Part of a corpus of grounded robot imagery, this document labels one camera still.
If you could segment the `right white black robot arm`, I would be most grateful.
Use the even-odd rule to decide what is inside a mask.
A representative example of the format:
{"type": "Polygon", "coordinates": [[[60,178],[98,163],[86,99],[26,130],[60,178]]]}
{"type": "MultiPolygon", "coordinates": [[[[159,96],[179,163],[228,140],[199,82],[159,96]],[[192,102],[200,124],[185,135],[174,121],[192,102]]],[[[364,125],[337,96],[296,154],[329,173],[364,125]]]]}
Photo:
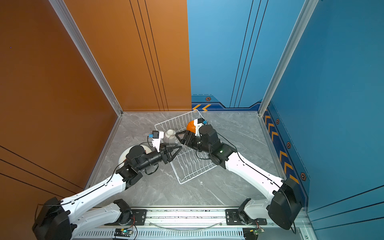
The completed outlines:
{"type": "Polygon", "coordinates": [[[243,224],[251,225],[258,218],[270,218],[282,229],[295,229],[295,219],[304,206],[301,188],[296,181],[284,180],[251,163],[229,140],[222,142],[224,136],[209,124],[197,128],[196,133],[189,129],[178,132],[176,138],[181,144],[206,153],[215,165],[240,176],[265,196],[264,202],[250,198],[243,201],[238,208],[243,224]]]}

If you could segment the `clear glass cup back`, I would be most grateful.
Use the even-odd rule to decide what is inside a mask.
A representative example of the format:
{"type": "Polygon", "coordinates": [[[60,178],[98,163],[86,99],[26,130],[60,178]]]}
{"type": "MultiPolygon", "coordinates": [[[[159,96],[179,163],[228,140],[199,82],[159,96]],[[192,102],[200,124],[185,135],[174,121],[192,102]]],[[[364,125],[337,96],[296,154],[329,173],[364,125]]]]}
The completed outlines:
{"type": "Polygon", "coordinates": [[[169,145],[179,145],[180,143],[179,143],[179,140],[177,139],[177,137],[176,136],[171,136],[171,137],[169,137],[169,138],[167,138],[167,139],[165,139],[165,143],[168,143],[169,145]]]}

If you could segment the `left green circuit board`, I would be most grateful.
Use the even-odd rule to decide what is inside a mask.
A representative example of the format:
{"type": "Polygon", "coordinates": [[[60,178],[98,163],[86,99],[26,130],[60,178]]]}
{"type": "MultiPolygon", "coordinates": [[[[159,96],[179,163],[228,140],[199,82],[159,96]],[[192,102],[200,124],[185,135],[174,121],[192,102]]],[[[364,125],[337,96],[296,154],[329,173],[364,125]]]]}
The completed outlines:
{"type": "Polygon", "coordinates": [[[127,239],[127,238],[133,237],[134,233],[135,232],[132,229],[119,228],[119,229],[115,229],[114,238],[115,239],[127,239]]]}

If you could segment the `orange bowl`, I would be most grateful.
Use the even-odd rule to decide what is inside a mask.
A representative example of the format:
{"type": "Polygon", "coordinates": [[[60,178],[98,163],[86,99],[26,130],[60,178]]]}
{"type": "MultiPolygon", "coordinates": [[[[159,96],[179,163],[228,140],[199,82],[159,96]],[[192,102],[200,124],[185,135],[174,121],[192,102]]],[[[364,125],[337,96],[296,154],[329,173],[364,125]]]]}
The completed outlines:
{"type": "Polygon", "coordinates": [[[196,124],[195,121],[190,121],[187,125],[187,131],[190,131],[192,133],[196,133],[196,124]]]}

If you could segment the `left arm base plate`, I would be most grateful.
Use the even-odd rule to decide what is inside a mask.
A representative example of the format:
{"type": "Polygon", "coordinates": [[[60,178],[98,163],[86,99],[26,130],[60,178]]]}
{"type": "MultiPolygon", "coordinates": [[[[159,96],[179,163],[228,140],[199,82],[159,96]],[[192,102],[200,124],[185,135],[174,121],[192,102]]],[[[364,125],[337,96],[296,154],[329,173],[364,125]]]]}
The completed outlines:
{"type": "Polygon", "coordinates": [[[146,217],[146,209],[134,209],[130,212],[122,213],[116,222],[105,224],[105,226],[144,226],[146,217]]]}

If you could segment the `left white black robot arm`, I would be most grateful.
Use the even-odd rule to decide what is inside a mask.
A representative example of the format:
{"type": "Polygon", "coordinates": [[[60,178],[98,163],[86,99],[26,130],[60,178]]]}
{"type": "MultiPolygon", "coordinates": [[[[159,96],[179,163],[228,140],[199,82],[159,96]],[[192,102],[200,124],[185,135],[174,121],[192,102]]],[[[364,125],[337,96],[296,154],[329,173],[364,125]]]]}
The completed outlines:
{"type": "Polygon", "coordinates": [[[131,147],[110,177],[73,196],[46,201],[35,219],[33,233],[38,240],[72,240],[105,224],[133,224],[131,207],[122,199],[105,207],[96,206],[136,184],[148,167],[173,161],[182,148],[161,144],[158,150],[146,153],[141,145],[131,147]]]}

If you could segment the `right circuit board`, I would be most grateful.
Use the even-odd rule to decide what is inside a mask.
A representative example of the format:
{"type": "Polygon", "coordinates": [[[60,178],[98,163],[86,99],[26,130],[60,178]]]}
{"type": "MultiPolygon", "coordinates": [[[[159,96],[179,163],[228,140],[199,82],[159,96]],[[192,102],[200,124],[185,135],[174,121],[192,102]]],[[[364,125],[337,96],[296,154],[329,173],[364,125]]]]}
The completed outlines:
{"type": "Polygon", "coordinates": [[[260,234],[264,233],[263,228],[243,228],[243,236],[245,240],[257,240],[260,234]]]}

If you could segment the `white wire dish rack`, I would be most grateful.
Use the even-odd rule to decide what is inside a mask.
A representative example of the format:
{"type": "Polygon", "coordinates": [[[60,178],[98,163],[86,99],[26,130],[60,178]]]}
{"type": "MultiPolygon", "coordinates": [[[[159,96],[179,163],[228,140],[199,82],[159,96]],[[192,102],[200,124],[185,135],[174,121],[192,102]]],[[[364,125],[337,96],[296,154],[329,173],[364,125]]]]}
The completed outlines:
{"type": "MultiPolygon", "coordinates": [[[[178,133],[187,129],[189,122],[201,118],[198,110],[179,115],[169,120],[155,124],[157,131],[167,132],[173,130],[178,133]]],[[[183,148],[171,162],[179,184],[184,184],[216,167],[208,158],[208,154],[183,145],[183,148]]]]}

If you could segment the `aluminium front rail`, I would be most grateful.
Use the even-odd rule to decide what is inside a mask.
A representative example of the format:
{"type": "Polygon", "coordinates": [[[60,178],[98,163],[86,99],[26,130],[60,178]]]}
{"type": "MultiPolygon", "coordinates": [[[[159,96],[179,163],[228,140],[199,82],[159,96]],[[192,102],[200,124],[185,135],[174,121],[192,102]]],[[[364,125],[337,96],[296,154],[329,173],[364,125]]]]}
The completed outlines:
{"type": "Polygon", "coordinates": [[[244,240],[243,228],[263,228],[258,240],[315,240],[317,236],[305,212],[295,220],[294,230],[284,230],[270,218],[266,226],[235,225],[226,223],[226,209],[231,207],[174,207],[146,209],[144,226],[101,226],[86,231],[78,240],[244,240]],[[127,239],[115,239],[115,229],[128,228],[135,233],[127,239]]]}

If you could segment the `small white bowl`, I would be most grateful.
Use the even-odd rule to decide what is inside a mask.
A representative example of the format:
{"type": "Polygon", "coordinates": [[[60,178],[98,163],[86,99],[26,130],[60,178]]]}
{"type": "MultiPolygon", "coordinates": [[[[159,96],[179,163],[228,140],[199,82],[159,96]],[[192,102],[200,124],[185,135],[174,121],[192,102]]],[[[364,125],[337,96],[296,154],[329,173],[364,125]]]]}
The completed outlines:
{"type": "Polygon", "coordinates": [[[176,131],[175,130],[172,130],[172,129],[169,129],[165,132],[165,137],[169,140],[174,140],[174,139],[177,139],[176,138],[176,131]]]}

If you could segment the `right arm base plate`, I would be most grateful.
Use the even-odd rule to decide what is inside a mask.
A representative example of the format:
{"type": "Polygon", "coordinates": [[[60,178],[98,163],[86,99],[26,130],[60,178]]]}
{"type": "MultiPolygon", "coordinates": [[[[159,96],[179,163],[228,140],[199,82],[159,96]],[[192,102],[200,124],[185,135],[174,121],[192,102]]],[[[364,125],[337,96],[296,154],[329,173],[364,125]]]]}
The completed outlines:
{"type": "Polygon", "coordinates": [[[226,209],[226,223],[228,226],[235,226],[235,225],[253,225],[253,226],[266,226],[267,219],[263,218],[257,218],[255,220],[252,219],[246,219],[239,214],[238,209],[226,209]]]}

